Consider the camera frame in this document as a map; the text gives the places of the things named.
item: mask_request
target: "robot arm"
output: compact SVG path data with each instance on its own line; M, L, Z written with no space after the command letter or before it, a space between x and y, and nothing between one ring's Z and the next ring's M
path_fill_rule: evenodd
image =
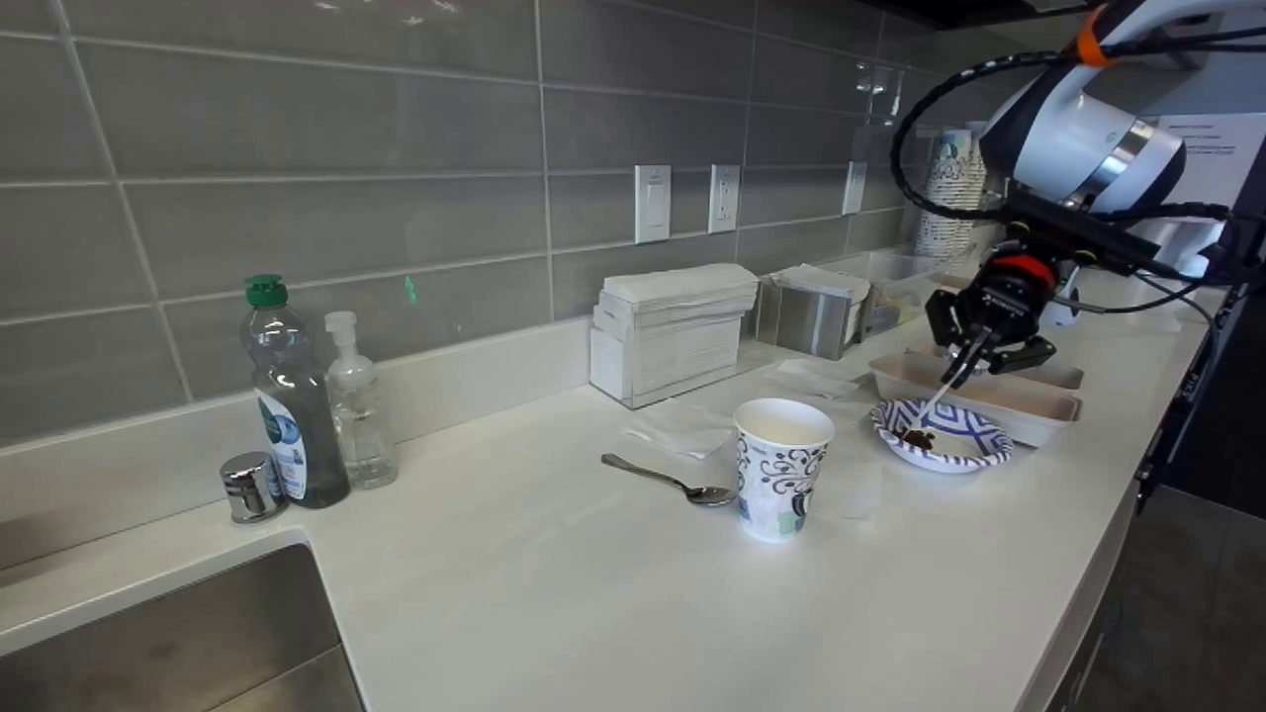
M1264 9L1264 0L1108 0L1068 49L1075 63L1051 63L996 109L983 154L988 170L1013 179L1003 207L1010 248L995 254L963 291L929 295L935 339L955 353L943 382L963 389L979 362L1004 372L1049 358L1058 349L1041 339L1036 315L1062 287L1062 265L1113 271L1156 265L1152 240L1098 212L1159 207L1186 149L1086 88L1108 63L1100 43L1144 38L1163 25L1232 9Z

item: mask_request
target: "bottle label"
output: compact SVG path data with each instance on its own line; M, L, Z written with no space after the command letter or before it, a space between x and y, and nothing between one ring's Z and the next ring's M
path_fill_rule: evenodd
M306 445L301 424L271 390L252 390L252 395L263 405L271 451L280 474L280 494L301 502L308 494L308 445Z

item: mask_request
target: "white bowl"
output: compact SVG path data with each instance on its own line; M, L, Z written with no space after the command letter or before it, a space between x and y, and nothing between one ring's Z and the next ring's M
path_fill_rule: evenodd
M1010 435L983 410L943 399L917 431L929 431L929 445L910 441L904 431L917 420L926 399L890 399L869 416L877 440L917 470L971 474L1003 468Z

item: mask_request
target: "green bottle cap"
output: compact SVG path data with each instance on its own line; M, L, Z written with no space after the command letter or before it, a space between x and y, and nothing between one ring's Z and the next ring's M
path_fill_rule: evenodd
M290 291L280 271L252 271L246 278L246 303L250 310L285 310Z

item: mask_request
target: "plastic bottle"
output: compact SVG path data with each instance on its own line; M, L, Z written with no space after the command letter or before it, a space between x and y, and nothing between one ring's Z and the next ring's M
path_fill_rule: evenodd
M323 382L347 480L354 486L384 486L397 480L397 451L377 410L377 369L358 353L358 311L327 311L323 333L338 343Z
M354 486L308 333L285 310L290 291L277 271L250 278L246 303L242 339L252 358L252 390L280 494L297 505L333 505L347 498Z

